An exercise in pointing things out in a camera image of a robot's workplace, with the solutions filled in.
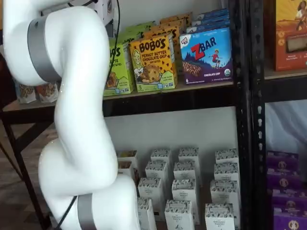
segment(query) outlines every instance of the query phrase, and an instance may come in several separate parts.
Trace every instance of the cookie image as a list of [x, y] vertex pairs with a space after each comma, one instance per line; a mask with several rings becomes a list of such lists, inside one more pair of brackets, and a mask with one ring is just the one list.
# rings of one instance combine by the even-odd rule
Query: cookie image
[[109, 78], [107, 79], [106, 82], [106, 88], [111, 88], [111, 87], [116, 87], [116, 73], [115, 72], [111, 72]]

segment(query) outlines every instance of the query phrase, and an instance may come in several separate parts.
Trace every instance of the black cable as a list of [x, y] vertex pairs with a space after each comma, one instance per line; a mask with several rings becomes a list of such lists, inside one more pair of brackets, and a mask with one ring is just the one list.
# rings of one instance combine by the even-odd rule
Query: black cable
[[[115, 49], [115, 50], [116, 50], [116, 48], [117, 48], [117, 40], [118, 40], [118, 32], [119, 32], [119, 24], [120, 24], [120, 8], [119, 8], [119, 2], [118, 2], [118, 0], [116, 0], [116, 1], [117, 1], [117, 7], [118, 7], [118, 25], [117, 25], [116, 39], [115, 39], [115, 45], [114, 45], [114, 49]], [[86, 4], [89, 5], [89, 4], [91, 4], [92, 2], [97, 3], [98, 0], [92, 0], [92, 1], [87, 2]], [[109, 70], [109, 73], [108, 73], [107, 77], [110, 76], [110, 73], [111, 73], [111, 70], [112, 70], [112, 67], [113, 67], [113, 64], [114, 64], [114, 59], [115, 59], [115, 55], [113, 55], [112, 62], [111, 62], [111, 66], [110, 66], [110, 70]], [[65, 211], [65, 213], [64, 213], [64, 215], [63, 215], [63, 217], [61, 218], [59, 224], [58, 224], [57, 227], [55, 228], [55, 230], [60, 230], [60, 227], [61, 227], [62, 223], [64, 222], [65, 218], [67, 217], [67, 215], [68, 215], [69, 211], [71, 210], [71, 207], [72, 207], [73, 203], [75, 203], [76, 199], [77, 199], [77, 196], [74, 196], [73, 199], [71, 200], [71, 203], [69, 204], [68, 208], [66, 209], [66, 211]]]
[[88, 1], [87, 3], [85, 3], [85, 4], [83, 4], [82, 6], [88, 6], [89, 4], [91, 4], [91, 3], [97, 3], [98, 2], [98, 0], [90, 0], [90, 1]]

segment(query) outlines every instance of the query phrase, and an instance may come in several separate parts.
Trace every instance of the white wall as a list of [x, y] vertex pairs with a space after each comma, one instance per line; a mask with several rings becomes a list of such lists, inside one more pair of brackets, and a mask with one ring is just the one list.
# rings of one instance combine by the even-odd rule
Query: white wall
[[106, 118], [116, 150], [137, 150], [142, 170], [151, 150], [200, 148], [202, 173], [213, 173], [214, 152], [237, 148], [234, 107]]
[[220, 7], [220, 0], [119, 0], [119, 5], [121, 28], [125, 28], [179, 13], [192, 11], [196, 15], [216, 10]]

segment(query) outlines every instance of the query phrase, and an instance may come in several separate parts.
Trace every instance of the orange snack box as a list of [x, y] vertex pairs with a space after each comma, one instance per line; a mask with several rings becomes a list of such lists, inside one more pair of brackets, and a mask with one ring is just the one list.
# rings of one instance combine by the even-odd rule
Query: orange snack box
[[186, 22], [187, 22], [187, 26], [191, 26], [192, 12], [174, 15], [174, 16], [170, 16], [168, 18], [163, 18], [163, 19], [160, 20], [160, 24], [172, 22], [172, 21], [177, 21], [177, 20], [180, 20], [180, 19], [185, 19]]

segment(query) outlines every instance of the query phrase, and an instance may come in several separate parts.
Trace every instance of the small white box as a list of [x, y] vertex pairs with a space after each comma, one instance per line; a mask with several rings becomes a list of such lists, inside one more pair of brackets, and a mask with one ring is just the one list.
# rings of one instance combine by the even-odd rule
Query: small white box
[[126, 174], [135, 181], [134, 170], [130, 161], [118, 162], [118, 173]]
[[195, 179], [195, 161], [179, 161], [174, 166], [175, 180]]
[[234, 208], [235, 226], [241, 229], [240, 206], [239, 206], [239, 192], [237, 181], [220, 180], [211, 181], [210, 192], [212, 203], [225, 204], [229, 203]]
[[141, 230], [157, 230], [153, 211], [151, 199], [138, 198], [138, 214]]
[[168, 178], [168, 168], [166, 161], [163, 160], [155, 160], [149, 161], [146, 168], [146, 177], [147, 178], [161, 178], [163, 190], [165, 193], [166, 199], [171, 197], [171, 182]]
[[119, 151], [117, 153], [117, 160], [118, 162], [121, 161], [130, 161], [133, 169], [134, 169], [134, 177], [136, 184], [139, 183], [140, 180], [140, 170], [139, 170], [139, 158], [138, 158], [138, 152], [137, 150], [131, 150], [131, 151]]
[[239, 191], [239, 206], [241, 207], [241, 192], [240, 192], [240, 174], [238, 163], [224, 162], [214, 165], [214, 179], [219, 180], [231, 180], [238, 182]]
[[179, 161], [191, 160], [195, 161], [195, 170], [197, 180], [200, 186], [202, 186], [201, 166], [199, 157], [199, 148], [183, 148], [179, 150]]
[[205, 220], [208, 230], [235, 230], [232, 204], [206, 204]]
[[138, 189], [140, 197], [152, 200], [155, 220], [165, 220], [165, 198], [161, 178], [141, 178]]
[[200, 224], [199, 188], [195, 179], [174, 180], [172, 186], [174, 200], [189, 200], [192, 203], [193, 219], [195, 224]]
[[168, 230], [195, 230], [190, 201], [168, 200], [165, 218]]

